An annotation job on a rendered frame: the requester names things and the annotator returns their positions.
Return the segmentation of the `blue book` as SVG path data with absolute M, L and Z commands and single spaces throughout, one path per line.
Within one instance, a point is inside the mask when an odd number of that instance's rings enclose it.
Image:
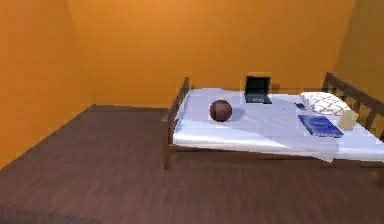
M 298 119 L 312 136 L 333 138 L 343 136 L 343 132 L 325 116 L 299 115 Z

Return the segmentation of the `brown wooden bed white sheet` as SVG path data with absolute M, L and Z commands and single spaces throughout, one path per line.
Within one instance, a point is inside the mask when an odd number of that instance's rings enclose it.
M 343 100 L 359 114 L 351 131 L 338 127 L 340 116 L 321 115 L 310 109 L 298 109 L 299 95 L 274 94 L 271 104 L 247 103 L 245 88 L 239 91 L 221 88 L 192 89 L 185 78 L 168 112 L 161 119 L 163 166 L 171 167 L 175 152 L 247 152 L 262 159 L 319 159 L 353 161 L 362 167 L 384 167 L 384 131 L 379 137 L 370 132 L 375 117 L 384 117 L 384 103 L 367 95 L 332 73 L 325 76 L 320 91 Z M 226 100 L 232 116 L 216 122 L 210 106 Z M 298 119 L 299 115 L 325 116 L 342 132 L 341 138 L 312 136 Z

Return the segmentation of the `beige box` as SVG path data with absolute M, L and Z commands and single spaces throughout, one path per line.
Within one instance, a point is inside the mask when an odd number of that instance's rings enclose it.
M 345 110 L 340 116 L 338 127 L 343 131 L 351 131 L 357 123 L 359 114 L 353 110 Z

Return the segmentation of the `brown basketball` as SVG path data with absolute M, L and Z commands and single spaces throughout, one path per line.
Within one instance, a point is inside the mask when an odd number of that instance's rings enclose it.
M 211 118 L 216 122 L 226 122 L 232 116 L 232 106 L 226 100 L 216 100 L 209 109 Z

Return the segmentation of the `white patterned pillow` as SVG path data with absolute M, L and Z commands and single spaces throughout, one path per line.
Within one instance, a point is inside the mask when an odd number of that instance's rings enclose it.
M 306 108 L 321 115 L 340 116 L 350 107 L 339 97 L 328 92 L 302 92 L 300 99 Z

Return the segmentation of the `black open laptop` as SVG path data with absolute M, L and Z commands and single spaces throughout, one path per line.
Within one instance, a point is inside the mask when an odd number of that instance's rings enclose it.
M 271 104 L 268 97 L 270 77 L 247 76 L 245 84 L 245 101 L 247 103 Z

